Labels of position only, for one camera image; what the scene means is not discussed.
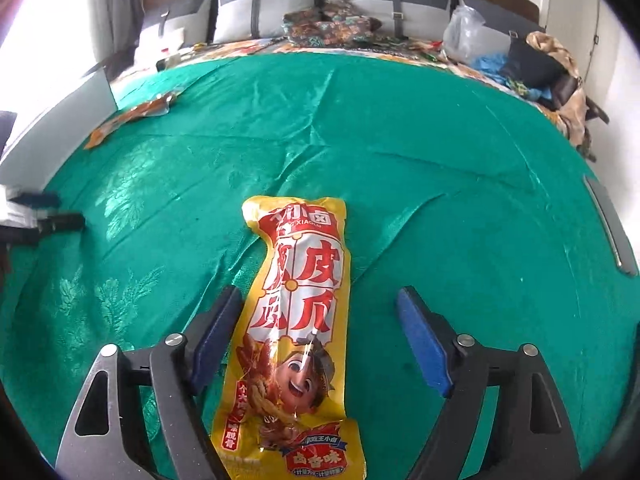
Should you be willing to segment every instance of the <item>orange snack wrapper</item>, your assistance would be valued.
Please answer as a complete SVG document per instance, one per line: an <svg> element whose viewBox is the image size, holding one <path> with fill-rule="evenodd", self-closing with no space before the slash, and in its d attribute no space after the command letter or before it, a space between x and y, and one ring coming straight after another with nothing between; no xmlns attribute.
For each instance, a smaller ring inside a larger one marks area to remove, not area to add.
<svg viewBox="0 0 640 480"><path fill-rule="evenodd" d="M123 124L144 117L155 117L169 113L169 107L175 103L175 99L180 95L179 90L172 90L165 94L158 94L154 99L140 103L129 108L129 110L116 115L98 126L89 135L89 141L84 145L85 150L90 150L100 146L107 136L111 135Z"/></svg>
<svg viewBox="0 0 640 480"><path fill-rule="evenodd" d="M363 480L358 425L344 411L346 206L254 196L242 214L268 250L231 339L213 445L233 479Z"/></svg>

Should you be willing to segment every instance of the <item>patterned cloth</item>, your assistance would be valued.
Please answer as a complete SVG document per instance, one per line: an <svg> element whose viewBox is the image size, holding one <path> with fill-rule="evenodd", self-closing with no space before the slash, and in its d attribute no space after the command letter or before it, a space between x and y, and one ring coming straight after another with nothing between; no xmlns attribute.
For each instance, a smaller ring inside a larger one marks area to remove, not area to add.
<svg viewBox="0 0 640 480"><path fill-rule="evenodd" d="M314 8L284 15L282 28L287 39L302 47L349 46L369 43L382 24L360 16L347 0L326 0L322 13Z"/></svg>
<svg viewBox="0 0 640 480"><path fill-rule="evenodd" d="M415 66L430 66L441 70L447 69L446 62L439 59L436 51L413 50L411 48L388 48L377 43L371 43L363 46L351 46L342 48L315 48L300 47L293 43L283 43L274 51L275 54L288 54L291 52L306 52L312 54L337 54L340 56L369 57L372 59L383 59L386 61L394 61L396 63L404 63Z"/></svg>

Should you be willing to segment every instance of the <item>cartoon boy illustration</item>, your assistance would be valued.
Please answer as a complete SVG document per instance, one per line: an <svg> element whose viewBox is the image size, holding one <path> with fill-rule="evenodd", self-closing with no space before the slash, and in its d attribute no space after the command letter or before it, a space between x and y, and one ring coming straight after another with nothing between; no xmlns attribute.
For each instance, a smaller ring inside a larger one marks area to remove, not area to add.
<svg viewBox="0 0 640 480"><path fill-rule="evenodd" d="M264 418L262 445L277 447L293 440L303 429L298 417L313 413L329 391L335 375L334 361L314 335L298 339L283 361L271 360L273 344L262 345L245 334L236 355L248 381L249 404Z"/></svg>
<svg viewBox="0 0 640 480"><path fill-rule="evenodd" d="M287 413L312 413L330 390L335 365L317 337L298 339L294 350L276 366L274 378L280 389L282 407Z"/></svg>

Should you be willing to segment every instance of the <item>pillow strap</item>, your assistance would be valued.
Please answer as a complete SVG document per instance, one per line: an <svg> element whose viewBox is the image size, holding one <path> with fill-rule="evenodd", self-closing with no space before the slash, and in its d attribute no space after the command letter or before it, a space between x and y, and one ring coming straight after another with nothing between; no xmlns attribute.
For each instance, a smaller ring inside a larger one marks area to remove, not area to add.
<svg viewBox="0 0 640 480"><path fill-rule="evenodd" d="M258 30L258 19L260 18L260 0L251 1L251 38L257 40L260 38Z"/></svg>
<svg viewBox="0 0 640 480"><path fill-rule="evenodd" d="M162 38L164 36L164 24L169 16L169 12L171 12L171 9L167 7L167 10L160 15L160 23L158 23L158 38Z"/></svg>
<svg viewBox="0 0 640 480"><path fill-rule="evenodd" d="M404 38L404 31L402 30L402 20L404 20L404 14L402 13L402 0L393 0L394 12L392 17L394 19L394 34L396 38Z"/></svg>

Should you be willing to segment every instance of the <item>brown blanket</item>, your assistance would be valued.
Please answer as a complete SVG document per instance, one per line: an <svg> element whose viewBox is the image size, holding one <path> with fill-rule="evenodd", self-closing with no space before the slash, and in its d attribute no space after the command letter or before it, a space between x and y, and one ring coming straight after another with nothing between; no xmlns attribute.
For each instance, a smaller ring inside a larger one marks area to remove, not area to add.
<svg viewBox="0 0 640 480"><path fill-rule="evenodd" d="M574 57L556 38L544 32L530 33L527 36L527 43L533 48L549 54L549 56L564 66L570 76L578 80L578 86L568 101L556 112L550 113L558 116L560 120L557 121L556 126L558 126L574 148L579 148L587 144L585 149L588 150L590 139L584 127L587 113L587 99L584 88L582 87L582 79L578 72L578 65ZM584 150L579 151L584 156L588 156L588 153L583 153Z"/></svg>

